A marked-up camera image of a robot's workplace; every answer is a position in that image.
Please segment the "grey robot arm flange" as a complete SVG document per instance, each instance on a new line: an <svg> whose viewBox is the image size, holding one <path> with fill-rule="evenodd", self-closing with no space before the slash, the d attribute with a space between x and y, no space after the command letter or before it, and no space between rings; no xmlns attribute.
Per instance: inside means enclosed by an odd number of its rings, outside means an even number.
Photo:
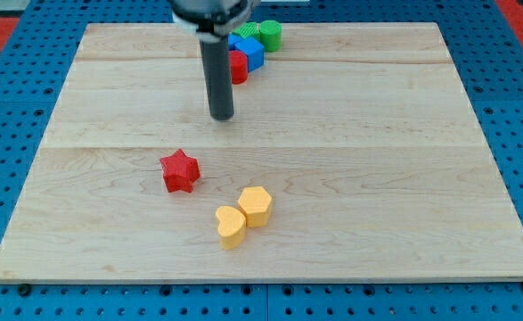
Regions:
<svg viewBox="0 0 523 321"><path fill-rule="evenodd" d="M224 37L246 22L260 0L169 0L172 19L196 35Z"/></svg>

